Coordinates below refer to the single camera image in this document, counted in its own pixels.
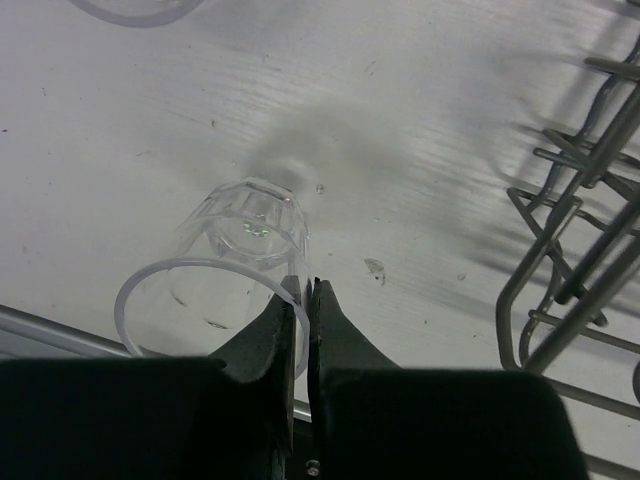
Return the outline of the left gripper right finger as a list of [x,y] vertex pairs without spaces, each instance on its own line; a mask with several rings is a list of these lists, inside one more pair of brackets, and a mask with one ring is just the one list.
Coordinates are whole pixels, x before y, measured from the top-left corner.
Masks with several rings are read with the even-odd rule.
[[325,479],[584,479],[559,396],[500,370],[402,368],[346,317],[328,281],[309,305],[307,377]]

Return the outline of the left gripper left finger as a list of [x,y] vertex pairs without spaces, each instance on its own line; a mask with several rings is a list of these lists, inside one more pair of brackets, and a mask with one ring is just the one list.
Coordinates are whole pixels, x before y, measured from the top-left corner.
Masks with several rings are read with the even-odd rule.
[[282,479],[295,305],[273,296],[205,357],[1,364],[5,479]]

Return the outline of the clear glass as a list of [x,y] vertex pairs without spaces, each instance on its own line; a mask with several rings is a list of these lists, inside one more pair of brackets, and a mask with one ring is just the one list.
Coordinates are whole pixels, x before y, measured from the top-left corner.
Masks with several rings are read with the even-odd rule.
[[169,25],[196,10],[203,0],[70,0],[86,14],[126,28],[155,28]]
[[204,356],[247,330],[273,300],[295,319],[295,374],[309,357],[309,234],[294,192],[250,177],[214,189],[114,304],[137,357]]

